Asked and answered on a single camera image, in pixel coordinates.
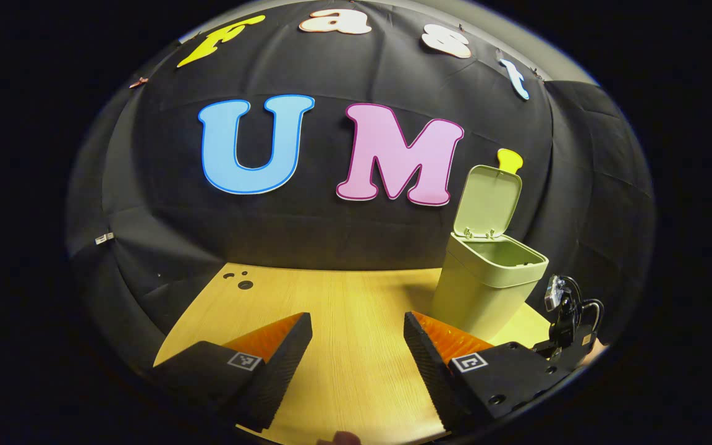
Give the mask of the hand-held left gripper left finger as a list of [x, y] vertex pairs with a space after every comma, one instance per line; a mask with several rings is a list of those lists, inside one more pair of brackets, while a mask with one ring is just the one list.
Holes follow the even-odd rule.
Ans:
[[313, 338], [308, 312], [225, 344], [198, 341], [152, 369], [153, 381], [189, 405], [256, 433], [269, 428]]

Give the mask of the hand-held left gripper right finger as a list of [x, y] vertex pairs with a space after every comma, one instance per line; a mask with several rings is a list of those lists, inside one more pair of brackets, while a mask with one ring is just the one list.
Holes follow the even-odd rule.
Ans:
[[404, 315], [404, 338], [448, 433], [485, 425], [543, 396], [579, 362], [575, 347], [552, 355], [518, 342], [489, 345], [417, 311]]

